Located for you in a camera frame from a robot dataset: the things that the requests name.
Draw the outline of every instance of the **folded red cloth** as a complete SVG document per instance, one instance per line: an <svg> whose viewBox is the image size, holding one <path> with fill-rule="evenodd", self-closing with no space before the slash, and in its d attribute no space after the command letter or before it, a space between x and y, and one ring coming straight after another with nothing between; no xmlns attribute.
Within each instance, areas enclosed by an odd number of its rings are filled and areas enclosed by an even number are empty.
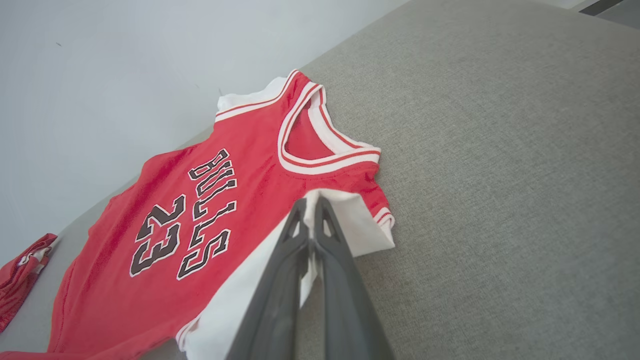
<svg viewBox="0 0 640 360"><path fill-rule="evenodd" d="M46 234L0 269L0 332L9 325L40 271L49 262L47 255L56 238L56 235Z"/></svg>

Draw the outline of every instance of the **wall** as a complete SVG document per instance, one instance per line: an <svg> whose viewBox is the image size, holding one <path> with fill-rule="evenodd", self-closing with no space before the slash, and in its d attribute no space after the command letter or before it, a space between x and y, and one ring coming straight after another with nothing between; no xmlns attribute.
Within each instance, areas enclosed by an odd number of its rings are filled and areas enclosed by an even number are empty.
<svg viewBox="0 0 640 360"><path fill-rule="evenodd" d="M404 0L0 2L0 265Z"/></svg>

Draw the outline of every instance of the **basketball jersey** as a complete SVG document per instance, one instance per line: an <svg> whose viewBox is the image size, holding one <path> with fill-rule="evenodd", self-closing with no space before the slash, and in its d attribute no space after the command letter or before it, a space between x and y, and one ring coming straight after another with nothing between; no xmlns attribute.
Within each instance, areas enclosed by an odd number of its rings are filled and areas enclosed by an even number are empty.
<svg viewBox="0 0 640 360"><path fill-rule="evenodd" d="M134 359L175 338L190 360L224 358L301 197L311 229L317 198L332 202L354 256L392 248L380 149L338 132L325 102L297 70L221 97L211 136L148 160L89 230L56 296L48 353L4 356Z"/></svg>

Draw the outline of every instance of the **red jersey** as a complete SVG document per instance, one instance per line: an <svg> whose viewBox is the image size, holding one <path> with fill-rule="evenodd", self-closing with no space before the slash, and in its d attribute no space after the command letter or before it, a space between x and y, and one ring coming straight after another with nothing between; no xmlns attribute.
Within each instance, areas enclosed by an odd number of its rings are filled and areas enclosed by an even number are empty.
<svg viewBox="0 0 640 360"><path fill-rule="evenodd" d="M332 202L354 256L393 247L373 179L380 149L339 133L325 101L297 70L222 97L212 135L148 160L89 230L56 296L48 353L3 355L134 359L174 337L190 359L224 357L301 197L308 212L320 193Z"/></svg>

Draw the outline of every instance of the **black strip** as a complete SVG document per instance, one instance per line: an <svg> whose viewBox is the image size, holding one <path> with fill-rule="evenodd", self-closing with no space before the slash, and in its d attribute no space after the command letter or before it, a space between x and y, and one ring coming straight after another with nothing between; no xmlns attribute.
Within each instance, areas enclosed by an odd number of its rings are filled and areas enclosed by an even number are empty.
<svg viewBox="0 0 640 360"><path fill-rule="evenodd" d="M620 4L621 2L622 0L600 0L597 3L580 10L580 12L586 15L595 16L614 5Z"/></svg>

